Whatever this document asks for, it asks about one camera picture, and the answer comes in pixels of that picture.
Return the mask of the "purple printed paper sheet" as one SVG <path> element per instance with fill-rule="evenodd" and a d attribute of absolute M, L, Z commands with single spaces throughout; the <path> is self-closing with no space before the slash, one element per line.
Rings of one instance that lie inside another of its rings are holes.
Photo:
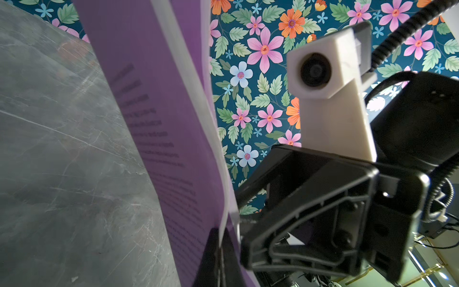
<path fill-rule="evenodd" d="M 210 2 L 74 4 L 157 193 L 180 284 L 192 287 L 212 228 L 219 247 L 230 236 L 240 263 L 239 210 L 212 99 Z"/>

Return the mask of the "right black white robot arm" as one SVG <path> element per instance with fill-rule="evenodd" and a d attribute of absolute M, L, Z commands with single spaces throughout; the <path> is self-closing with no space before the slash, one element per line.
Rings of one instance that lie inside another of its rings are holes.
<path fill-rule="evenodd" d="M 236 192 L 244 206 L 266 189 L 259 215 L 241 219 L 243 267 L 356 276 L 368 263 L 399 280 L 421 222 L 444 216 L 459 168 L 459 83 L 401 72 L 405 88 L 371 122 L 378 160 L 276 145 Z"/>

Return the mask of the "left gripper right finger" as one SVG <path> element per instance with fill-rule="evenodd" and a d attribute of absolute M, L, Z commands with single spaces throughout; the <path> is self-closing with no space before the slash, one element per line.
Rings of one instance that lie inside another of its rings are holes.
<path fill-rule="evenodd" d="M 254 287 L 249 275 L 241 269 L 234 245 L 228 234 L 222 239 L 219 248 L 220 287 Z"/>

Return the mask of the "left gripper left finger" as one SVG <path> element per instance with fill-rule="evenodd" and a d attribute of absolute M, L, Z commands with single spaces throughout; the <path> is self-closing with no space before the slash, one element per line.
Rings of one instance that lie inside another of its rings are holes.
<path fill-rule="evenodd" d="M 219 254 L 219 229 L 212 228 L 210 230 L 202 260 L 192 287 L 220 286 L 221 275 L 219 267 Z"/>

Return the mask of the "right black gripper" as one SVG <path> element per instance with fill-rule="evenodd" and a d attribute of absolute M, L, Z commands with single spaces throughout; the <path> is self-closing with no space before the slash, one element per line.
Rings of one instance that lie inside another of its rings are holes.
<path fill-rule="evenodd" d="M 239 207 L 267 192 L 261 213 L 241 217 L 241 263 L 336 277 L 368 263 L 396 283 L 429 185 L 420 171 L 276 145 L 236 191 Z"/>

